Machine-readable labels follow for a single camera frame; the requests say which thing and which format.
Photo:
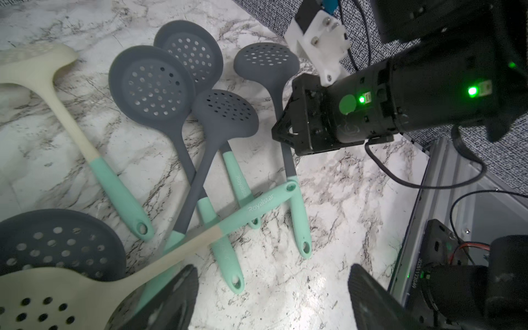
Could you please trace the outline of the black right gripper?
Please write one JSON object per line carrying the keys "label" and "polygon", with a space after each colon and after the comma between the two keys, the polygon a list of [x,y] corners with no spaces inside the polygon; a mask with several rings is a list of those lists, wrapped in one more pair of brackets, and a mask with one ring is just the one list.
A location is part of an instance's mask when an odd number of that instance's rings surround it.
{"label": "black right gripper", "polygon": [[382,61],[329,87],[317,76],[301,74],[292,82],[285,111],[272,127],[272,139],[297,155],[392,142],[398,133],[391,100],[391,68]]}

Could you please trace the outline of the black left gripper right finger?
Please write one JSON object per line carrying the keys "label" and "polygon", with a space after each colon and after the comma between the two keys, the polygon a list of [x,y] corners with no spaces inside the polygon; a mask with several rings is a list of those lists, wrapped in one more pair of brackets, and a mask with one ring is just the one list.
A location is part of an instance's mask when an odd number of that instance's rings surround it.
{"label": "black left gripper right finger", "polygon": [[359,264],[351,267],[348,289],[358,329],[412,329],[403,306]]}

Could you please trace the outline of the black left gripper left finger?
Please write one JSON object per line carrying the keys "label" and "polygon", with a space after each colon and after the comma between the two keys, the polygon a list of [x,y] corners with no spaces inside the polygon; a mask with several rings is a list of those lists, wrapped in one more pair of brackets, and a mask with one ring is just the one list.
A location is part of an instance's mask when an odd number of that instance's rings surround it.
{"label": "black left gripper left finger", "polygon": [[198,269],[183,267],[138,313],[129,301],[139,305],[136,292],[129,294],[114,310],[106,329],[188,329],[199,293]]}

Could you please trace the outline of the grey skimmer lone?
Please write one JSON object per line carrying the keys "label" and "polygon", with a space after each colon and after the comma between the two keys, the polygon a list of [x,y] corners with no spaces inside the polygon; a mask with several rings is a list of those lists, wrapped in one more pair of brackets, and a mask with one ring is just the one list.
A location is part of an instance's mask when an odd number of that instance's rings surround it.
{"label": "grey skimmer lone", "polygon": [[74,270],[97,281],[126,275],[126,252],[103,221],[74,210],[43,209],[1,222],[1,275],[31,268]]}

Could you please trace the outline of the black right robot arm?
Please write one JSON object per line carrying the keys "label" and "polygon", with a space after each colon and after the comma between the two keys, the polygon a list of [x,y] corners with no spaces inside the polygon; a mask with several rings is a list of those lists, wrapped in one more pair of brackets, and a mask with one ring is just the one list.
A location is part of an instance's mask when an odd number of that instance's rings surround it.
{"label": "black right robot arm", "polygon": [[[383,43],[414,46],[348,74],[351,55],[340,1],[304,1],[285,34],[287,45],[317,74],[292,83],[272,137],[298,155],[391,142],[396,134],[451,127],[458,154],[487,166],[463,142],[461,128],[484,127],[497,142],[527,112],[526,1],[372,1]],[[422,243],[411,298],[403,306],[361,265],[348,287],[359,329],[526,329],[527,236],[492,243],[441,239]]]}

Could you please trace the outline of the grey skimmer front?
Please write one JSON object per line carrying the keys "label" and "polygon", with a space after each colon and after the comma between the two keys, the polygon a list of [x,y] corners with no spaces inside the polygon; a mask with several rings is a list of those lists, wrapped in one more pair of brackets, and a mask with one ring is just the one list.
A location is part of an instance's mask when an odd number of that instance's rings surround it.
{"label": "grey skimmer front", "polygon": [[[228,143],[228,140],[253,136],[258,131],[259,119],[254,108],[242,97],[218,89],[204,91],[194,102],[187,102],[175,110],[160,115],[158,111],[163,107],[163,104],[158,103],[145,109],[135,106],[125,113],[137,123],[154,128],[169,137],[191,185],[191,190],[166,242],[164,252],[168,253],[185,237],[194,211],[199,212],[204,224],[218,218],[203,189],[214,156],[225,143]],[[198,169],[192,163],[182,137],[183,125],[190,114],[202,124],[207,141],[206,152]]]}

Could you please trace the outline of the grey skimmer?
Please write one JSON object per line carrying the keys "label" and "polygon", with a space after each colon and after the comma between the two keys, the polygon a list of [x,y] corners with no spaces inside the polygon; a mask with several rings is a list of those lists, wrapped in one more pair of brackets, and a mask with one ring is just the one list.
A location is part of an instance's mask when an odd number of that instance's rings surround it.
{"label": "grey skimmer", "polygon": [[[191,114],[195,99],[195,84],[187,69],[168,52],[149,45],[138,45],[121,52],[111,64],[109,89],[115,104],[122,113],[135,122],[153,128],[166,135],[176,149],[179,161],[189,184],[195,177],[195,166],[188,154],[182,137],[182,128]],[[168,253],[185,238],[194,208],[198,204],[203,224],[219,220],[204,189],[189,212],[180,210],[166,242],[164,253]],[[221,274],[228,287],[240,294],[245,281],[236,253],[224,237],[212,244]],[[174,272],[159,275],[149,282],[143,296],[150,297],[173,278]]]}
{"label": "grey skimmer", "polygon": [[[242,78],[264,86],[271,96],[276,119],[283,115],[283,90],[300,70],[297,55],[277,43],[253,43],[239,50],[235,72]],[[297,248],[304,259],[312,256],[312,236],[301,189],[290,199],[291,220]]]}
{"label": "grey skimmer", "polygon": [[[158,111],[163,107],[163,104],[158,103],[145,109],[135,106],[125,113],[137,123],[154,128],[169,137],[191,185],[191,190],[166,242],[164,252],[168,253],[185,237],[194,211],[199,212],[204,224],[218,218],[203,189],[214,156],[225,143],[228,143],[228,140],[253,136],[258,131],[259,119],[254,108],[242,97],[218,89],[204,91],[194,102],[187,102],[175,110],[160,115]],[[183,125],[190,114],[202,124],[207,141],[206,152],[198,169],[192,163],[182,137]]]}
{"label": "grey skimmer", "polygon": [[[214,87],[221,78],[224,58],[217,41],[202,26],[190,21],[171,21],[155,35],[155,47],[162,48],[178,59],[190,73],[197,94]],[[233,192],[240,207],[254,196],[240,169],[229,143],[220,149]]]}

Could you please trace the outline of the grey skimmer right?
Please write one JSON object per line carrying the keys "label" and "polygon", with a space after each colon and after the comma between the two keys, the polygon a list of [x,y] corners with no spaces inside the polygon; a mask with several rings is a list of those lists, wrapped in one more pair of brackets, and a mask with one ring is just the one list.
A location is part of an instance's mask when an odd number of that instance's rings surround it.
{"label": "grey skimmer right", "polygon": [[[283,115],[283,90],[300,70],[297,55],[277,43],[253,43],[239,50],[235,72],[242,78],[264,86],[271,96],[276,119]],[[301,189],[290,199],[291,220],[297,248],[304,259],[312,256],[312,236]]]}

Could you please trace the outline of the grey skimmer back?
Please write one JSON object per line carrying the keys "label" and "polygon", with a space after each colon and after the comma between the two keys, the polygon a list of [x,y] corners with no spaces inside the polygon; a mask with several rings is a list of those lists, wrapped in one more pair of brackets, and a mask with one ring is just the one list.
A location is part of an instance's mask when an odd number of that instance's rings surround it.
{"label": "grey skimmer back", "polygon": [[[178,59],[190,73],[197,94],[214,87],[221,78],[224,58],[217,41],[202,26],[190,21],[171,21],[155,35],[155,47],[162,48]],[[240,169],[229,143],[220,149],[233,192],[240,207],[254,196]]]}

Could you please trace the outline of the grey skimmer left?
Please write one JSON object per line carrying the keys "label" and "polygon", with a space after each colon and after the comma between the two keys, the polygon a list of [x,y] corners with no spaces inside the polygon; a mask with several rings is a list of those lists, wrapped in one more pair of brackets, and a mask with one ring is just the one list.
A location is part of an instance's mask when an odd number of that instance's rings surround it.
{"label": "grey skimmer left", "polygon": [[[188,154],[182,137],[182,128],[191,114],[195,99],[195,84],[187,69],[168,52],[149,45],[138,45],[121,52],[111,64],[109,89],[115,104],[122,113],[135,122],[153,128],[166,135],[176,149],[179,161],[189,184],[195,177],[195,166]],[[189,212],[180,210],[166,242],[164,253],[168,253],[185,238],[194,208],[198,204],[203,224],[219,220],[204,189]],[[221,274],[228,287],[240,294],[245,281],[236,253],[224,237],[212,244]],[[150,297],[173,278],[174,272],[159,275],[149,282],[143,296]]]}

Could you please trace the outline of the cream slotted spatula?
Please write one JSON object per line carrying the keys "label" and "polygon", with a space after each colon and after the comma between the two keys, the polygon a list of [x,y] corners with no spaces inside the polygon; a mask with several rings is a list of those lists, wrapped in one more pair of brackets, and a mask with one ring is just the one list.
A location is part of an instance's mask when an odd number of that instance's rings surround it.
{"label": "cream slotted spatula", "polygon": [[155,231],[143,207],[121,182],[88,140],[54,88],[54,76],[78,59],[78,53],[60,43],[26,45],[1,51],[1,83],[20,85],[46,102],[88,162],[106,195],[127,228],[139,239],[149,241]]}

